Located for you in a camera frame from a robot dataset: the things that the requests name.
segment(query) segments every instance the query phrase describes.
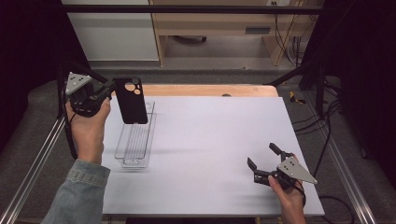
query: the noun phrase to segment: clear plastic box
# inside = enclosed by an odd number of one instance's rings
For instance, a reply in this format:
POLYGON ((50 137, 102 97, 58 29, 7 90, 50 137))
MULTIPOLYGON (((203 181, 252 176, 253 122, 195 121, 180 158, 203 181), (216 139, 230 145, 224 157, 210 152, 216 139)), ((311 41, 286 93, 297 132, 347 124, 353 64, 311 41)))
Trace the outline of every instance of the clear plastic box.
POLYGON ((124 124, 115 158, 125 169, 144 169, 149 166, 149 154, 154 135, 156 114, 154 101, 146 101, 147 124, 124 124))

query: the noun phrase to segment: white tabletop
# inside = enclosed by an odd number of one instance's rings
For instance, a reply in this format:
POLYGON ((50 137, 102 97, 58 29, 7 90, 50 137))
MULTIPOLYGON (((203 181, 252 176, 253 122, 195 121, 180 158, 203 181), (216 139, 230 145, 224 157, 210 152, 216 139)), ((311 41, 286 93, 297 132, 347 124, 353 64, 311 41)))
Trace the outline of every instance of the white tabletop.
MULTIPOLYGON (((122 119, 117 98, 106 121, 103 165, 111 169, 104 214, 129 217, 262 217, 280 214, 270 187, 253 182, 250 157, 264 171, 280 163, 268 146, 302 151, 280 97, 146 97, 157 119, 147 169, 126 171, 114 158, 122 119)), ((307 216, 324 214, 304 183, 307 216)))

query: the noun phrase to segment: denim sleeve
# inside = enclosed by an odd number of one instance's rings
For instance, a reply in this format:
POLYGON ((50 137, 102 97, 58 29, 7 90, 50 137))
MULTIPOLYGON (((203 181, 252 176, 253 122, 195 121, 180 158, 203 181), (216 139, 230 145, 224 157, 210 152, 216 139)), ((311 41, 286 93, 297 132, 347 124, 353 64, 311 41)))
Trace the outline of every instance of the denim sleeve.
POLYGON ((42 223, 101 223, 110 170, 76 160, 42 223))

